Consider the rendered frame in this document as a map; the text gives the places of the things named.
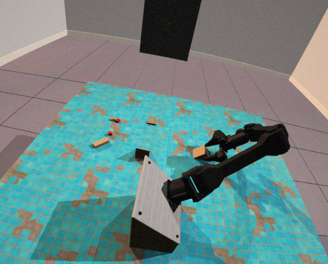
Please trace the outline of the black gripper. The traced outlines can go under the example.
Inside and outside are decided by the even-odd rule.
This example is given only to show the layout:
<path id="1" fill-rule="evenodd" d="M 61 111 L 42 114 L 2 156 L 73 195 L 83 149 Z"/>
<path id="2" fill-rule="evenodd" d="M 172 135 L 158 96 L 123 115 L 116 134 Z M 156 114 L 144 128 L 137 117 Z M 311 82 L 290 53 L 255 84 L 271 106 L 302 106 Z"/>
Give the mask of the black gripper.
<path id="1" fill-rule="evenodd" d="M 235 150 L 236 147 L 237 147 L 236 143 L 234 142 L 233 136 L 230 136 L 228 138 L 228 140 L 230 140 L 230 143 L 227 146 L 221 148 L 220 147 L 220 144 L 217 141 L 215 141 L 214 135 L 213 135 L 212 139 L 205 144 L 205 147 L 210 147 L 210 146 L 218 145 L 220 150 L 218 152 L 216 151 L 215 154 L 213 154 L 213 155 L 211 155 L 209 157 L 206 157 L 205 160 L 207 160 L 207 161 L 215 161 L 215 162 L 220 162 L 220 163 L 223 162 L 223 161 L 225 161 L 227 159 L 226 153 L 228 152 L 228 150 L 229 149 L 232 149 L 232 148 Z"/>

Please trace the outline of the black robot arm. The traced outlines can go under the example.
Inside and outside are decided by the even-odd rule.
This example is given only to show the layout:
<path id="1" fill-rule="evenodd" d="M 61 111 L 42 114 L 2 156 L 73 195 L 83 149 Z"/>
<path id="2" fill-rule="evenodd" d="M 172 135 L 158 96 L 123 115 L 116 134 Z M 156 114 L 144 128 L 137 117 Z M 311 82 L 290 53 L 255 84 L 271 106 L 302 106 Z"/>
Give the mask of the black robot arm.
<path id="1" fill-rule="evenodd" d="M 230 143 L 229 135 L 218 130 L 214 139 L 223 148 Z M 260 160 L 264 156 L 278 156 L 290 149 L 288 131 L 283 124 L 262 126 L 261 124 L 246 124 L 244 129 L 238 129 L 233 135 L 237 146 L 247 142 L 257 142 L 253 146 L 217 164 L 194 166 L 183 172 L 182 177 L 173 181 L 167 180 L 167 198 L 176 205 L 179 202 L 192 199 L 199 202 L 218 188 L 224 178 Z M 196 190 L 197 187 L 198 191 Z"/>

